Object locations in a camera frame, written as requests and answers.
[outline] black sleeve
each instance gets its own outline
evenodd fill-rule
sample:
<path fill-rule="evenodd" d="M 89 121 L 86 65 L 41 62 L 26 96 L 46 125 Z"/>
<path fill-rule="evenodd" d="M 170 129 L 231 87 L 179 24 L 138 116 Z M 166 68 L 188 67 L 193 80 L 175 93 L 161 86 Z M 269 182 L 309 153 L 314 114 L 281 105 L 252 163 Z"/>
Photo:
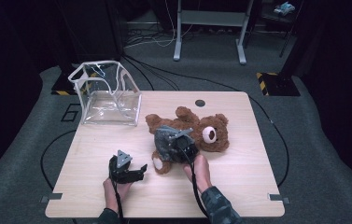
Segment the black sleeve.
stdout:
<path fill-rule="evenodd" d="M 205 190 L 202 201 L 212 224 L 242 223 L 242 218 L 234 211 L 231 202 L 216 187 Z"/>
<path fill-rule="evenodd" d="M 99 224 L 120 224 L 118 214 L 109 208 L 105 208 L 99 216 Z"/>

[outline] black cable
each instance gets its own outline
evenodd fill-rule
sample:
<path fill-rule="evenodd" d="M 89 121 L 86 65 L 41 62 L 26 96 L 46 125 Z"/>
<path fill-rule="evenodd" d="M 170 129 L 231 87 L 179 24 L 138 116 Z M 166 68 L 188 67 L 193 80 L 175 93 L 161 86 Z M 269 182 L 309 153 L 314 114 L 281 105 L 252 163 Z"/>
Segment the black cable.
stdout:
<path fill-rule="evenodd" d="M 150 87 L 152 88 L 152 90 L 154 91 L 153 89 L 153 85 L 152 83 L 149 81 L 149 79 L 147 78 L 146 74 L 143 73 L 143 71 L 141 71 L 137 66 L 135 66 L 132 62 L 130 62 L 126 57 L 124 57 L 122 55 L 122 58 L 124 58 L 127 62 L 129 62 L 133 67 L 135 67 L 135 69 L 137 69 L 138 71 L 140 71 L 140 73 L 144 76 L 144 78 L 147 80 L 147 82 L 149 83 Z"/>
<path fill-rule="evenodd" d="M 134 61 L 134 59 L 133 59 L 132 57 L 130 57 L 130 56 L 128 56 L 128 55 L 125 55 L 125 54 L 122 55 L 122 57 L 123 57 L 128 63 L 130 63 L 132 66 L 134 66 L 136 69 L 138 69 L 132 62 L 130 62 L 130 61 L 127 59 L 127 58 L 130 58 L 130 59 L 132 59 L 132 60 Z M 141 65 L 142 67 L 144 67 L 145 69 L 147 69 L 152 75 L 154 75 L 154 76 L 160 78 L 161 80 L 163 80 L 164 82 L 166 82 L 171 88 L 173 88 L 173 90 L 179 91 L 179 87 L 177 86 L 177 84 L 176 84 L 173 80 L 171 80 L 171 79 L 168 78 L 168 77 L 164 77 L 163 75 L 161 75 L 161 74 L 155 72 L 152 68 L 146 66 L 145 64 L 141 64 L 141 63 L 140 63 L 140 65 Z M 138 71 L 140 71 L 140 73 L 142 73 L 143 76 L 146 78 L 146 80 L 150 83 L 148 77 L 147 77 L 140 69 L 138 69 Z"/>
<path fill-rule="evenodd" d="M 202 211 L 202 213 L 208 217 L 207 211 L 205 211 L 202 202 L 199 198 L 199 193 L 198 193 L 198 185 L 196 183 L 196 174 L 195 174 L 195 165 L 193 163 L 193 161 L 190 161 L 190 158 L 188 157 L 187 153 L 181 149 L 181 151 L 184 153 L 185 158 L 187 158 L 188 164 L 190 165 L 190 170 L 192 172 L 192 187 L 193 187 L 193 194 L 195 195 L 195 200 L 199 205 L 200 210 Z"/>
<path fill-rule="evenodd" d="M 178 73 L 175 73 L 175 72 L 170 72 L 170 71 L 167 71 L 167 70 L 164 70 L 164 69 L 161 69 L 161 68 L 158 68 L 158 67 L 155 67 L 155 66 L 152 66 L 150 64 L 147 64 L 147 63 L 143 63 L 143 62 L 140 62 L 138 61 L 137 59 L 133 58 L 132 56 L 129 56 L 129 55 L 125 55 L 125 57 L 137 62 L 137 63 L 140 63 L 140 64 L 143 64 L 145 66 L 148 66 L 148 67 L 151 67 L 153 69 L 157 69 L 159 71 L 162 71 L 162 72 L 165 72 L 165 73 L 168 73 L 168 74 L 172 74 L 172 75 L 175 75 L 175 76 L 179 76 L 179 77 L 187 77 L 187 78 L 192 78 L 192 79 L 198 79 L 198 80 L 202 80 L 202 81 L 208 81 L 208 82 L 211 82 L 211 83 L 214 83 L 214 84 L 217 84 L 219 86 L 223 86 L 223 87 L 226 87 L 226 88 L 229 88 L 231 90 L 234 90 L 234 91 L 240 91 L 232 86 L 228 86 L 228 85 L 225 85 L 223 83 L 219 83 L 219 82 L 216 82 L 214 80 L 210 80 L 210 79 L 206 79 L 206 78 L 200 78 L 200 77 L 190 77 L 190 76 L 186 76 L 186 75 L 182 75 L 182 74 L 178 74 Z M 289 148 L 287 147 L 287 143 L 283 137 L 283 135 L 281 134 L 281 132 L 277 129 L 277 127 L 275 126 L 275 123 L 271 120 L 271 118 L 269 117 L 269 115 L 266 113 L 265 109 L 262 107 L 262 105 L 260 105 L 260 103 L 258 103 L 258 101 L 256 101 L 254 98 L 252 98 L 250 95 L 248 95 L 248 98 L 253 101 L 259 108 L 260 110 L 263 112 L 263 114 L 265 115 L 265 117 L 271 122 L 271 124 L 274 126 L 277 134 L 280 136 L 282 142 L 283 142 L 283 145 L 285 147 L 285 150 L 286 150 L 286 155 L 287 155 L 287 163 L 286 163 L 286 171 L 285 171 L 285 174 L 283 176 L 283 178 L 279 181 L 279 183 L 277 184 L 277 187 L 279 188 L 283 183 L 284 181 L 286 180 L 288 174 L 289 174 Z"/>
<path fill-rule="evenodd" d="M 143 35 L 143 31 L 146 32 L 153 32 L 152 34 L 148 34 L 148 35 Z M 154 30 L 150 30 L 148 29 L 133 29 L 133 30 L 129 30 L 129 38 L 126 41 L 126 46 L 125 48 L 129 48 L 132 45 L 136 45 L 139 43 L 142 43 L 144 40 L 147 39 L 155 39 L 155 38 L 161 38 L 166 36 L 166 33 L 164 31 L 154 31 Z"/>
<path fill-rule="evenodd" d="M 40 160 L 41 173 L 42 173 L 42 175 L 44 176 L 45 181 L 47 182 L 48 186 L 50 187 L 50 189 L 51 189 L 52 191 L 53 191 L 54 187 L 53 187 L 53 185 L 50 183 L 50 181 L 49 181 L 49 179 L 48 179 L 48 176 L 47 176 L 47 174 L 45 173 L 45 169 L 44 169 L 44 157 L 45 157 L 45 154 L 47 153 L 47 151 L 48 151 L 48 149 L 50 148 L 50 146 L 51 146 L 54 142 L 56 142 L 57 140 L 59 140 L 59 138 L 65 136 L 65 135 L 67 135 L 67 134 L 69 134 L 69 133 L 74 133 L 74 132 L 76 132 L 76 131 L 77 131 L 77 130 L 71 130 L 71 131 L 68 131 L 68 132 L 66 132 L 66 133 L 60 134 L 60 135 L 57 136 L 55 139 L 53 139 L 53 140 L 47 145 L 47 147 L 45 147 L 45 150 L 44 150 L 44 151 L 42 152 L 42 154 L 41 154 L 41 160 Z M 74 218 L 71 218 L 71 219 L 73 220 L 73 222 L 74 222 L 75 224 L 77 224 L 77 221 L 76 221 Z"/>
<path fill-rule="evenodd" d="M 109 172 L 109 178 L 111 179 L 111 184 L 112 184 L 112 188 L 115 191 L 115 197 L 117 198 L 117 204 L 118 204 L 118 212 L 120 215 L 120 223 L 123 224 L 124 223 L 124 217 L 123 217 L 123 209 L 122 209 L 122 203 L 120 201 L 120 194 L 118 193 L 118 183 L 116 183 L 113 178 L 112 178 L 112 172 Z"/>

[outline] hand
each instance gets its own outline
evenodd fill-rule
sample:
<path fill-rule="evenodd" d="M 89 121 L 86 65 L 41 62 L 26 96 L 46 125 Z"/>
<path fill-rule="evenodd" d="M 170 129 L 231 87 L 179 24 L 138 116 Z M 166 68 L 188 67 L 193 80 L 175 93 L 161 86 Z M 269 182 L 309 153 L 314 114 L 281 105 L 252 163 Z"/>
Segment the hand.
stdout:
<path fill-rule="evenodd" d="M 118 194 L 120 195 L 120 200 L 123 201 L 123 199 L 126 197 L 127 192 L 129 191 L 130 186 L 133 183 L 127 183 L 127 184 L 118 184 L 117 185 L 117 191 Z M 115 195 L 115 190 L 112 186 L 111 179 L 106 179 L 103 182 L 103 187 L 104 187 L 104 194 L 106 197 L 106 208 L 109 208 L 113 210 L 114 212 L 118 213 L 118 202 L 117 202 L 117 197 Z"/>
<path fill-rule="evenodd" d="M 210 180 L 210 168 L 207 159 L 202 154 L 199 154 L 195 158 L 194 172 L 196 175 L 196 185 L 198 186 L 199 192 L 203 193 L 206 189 L 212 187 Z M 184 172 L 187 175 L 190 182 L 192 182 L 192 170 L 189 164 L 184 164 Z"/>

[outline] teddy bear snout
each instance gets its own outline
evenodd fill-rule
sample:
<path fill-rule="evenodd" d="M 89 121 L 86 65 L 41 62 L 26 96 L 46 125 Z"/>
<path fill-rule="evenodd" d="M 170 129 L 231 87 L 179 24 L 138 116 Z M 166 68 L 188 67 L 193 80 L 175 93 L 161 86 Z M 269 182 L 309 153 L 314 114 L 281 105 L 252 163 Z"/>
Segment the teddy bear snout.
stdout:
<path fill-rule="evenodd" d="M 208 144 L 215 143 L 217 141 L 216 130 L 211 126 L 204 128 L 203 129 L 203 139 Z"/>

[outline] wooden table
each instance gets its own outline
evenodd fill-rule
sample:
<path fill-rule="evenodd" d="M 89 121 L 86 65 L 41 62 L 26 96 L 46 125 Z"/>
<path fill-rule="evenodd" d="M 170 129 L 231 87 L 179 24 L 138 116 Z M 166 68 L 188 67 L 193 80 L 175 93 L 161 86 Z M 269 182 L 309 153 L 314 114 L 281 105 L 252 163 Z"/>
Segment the wooden table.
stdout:
<path fill-rule="evenodd" d="M 205 106 L 195 105 L 204 100 Z M 144 180 L 135 182 L 122 203 L 125 217 L 204 217 L 195 201 L 192 184 L 181 166 L 157 175 L 151 161 L 155 149 L 145 116 L 174 119 L 179 105 L 199 118 L 224 114 L 229 119 L 230 147 L 223 153 L 203 152 L 210 163 L 212 183 L 232 202 L 242 217 L 281 217 L 282 202 L 272 167 L 248 96 L 236 91 L 143 91 L 137 127 L 79 125 L 50 200 L 48 217 L 99 217 L 105 207 L 103 181 L 108 162 L 118 149 L 133 157 L 130 170 L 148 164 Z"/>

